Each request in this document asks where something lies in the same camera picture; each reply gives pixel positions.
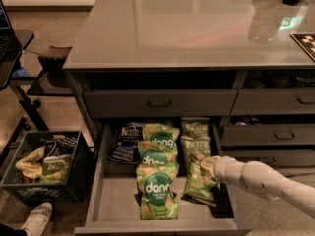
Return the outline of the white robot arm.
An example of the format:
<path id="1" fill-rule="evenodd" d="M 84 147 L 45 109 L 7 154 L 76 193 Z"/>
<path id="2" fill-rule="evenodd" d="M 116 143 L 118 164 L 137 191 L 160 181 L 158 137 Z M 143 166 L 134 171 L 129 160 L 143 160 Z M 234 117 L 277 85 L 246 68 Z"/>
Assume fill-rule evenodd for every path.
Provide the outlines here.
<path id="1" fill-rule="evenodd" d="M 218 182 L 237 186 L 265 199 L 281 198 L 315 218 L 315 188 L 288 179 L 265 163 L 210 156 L 201 161 L 201 168 Z"/>

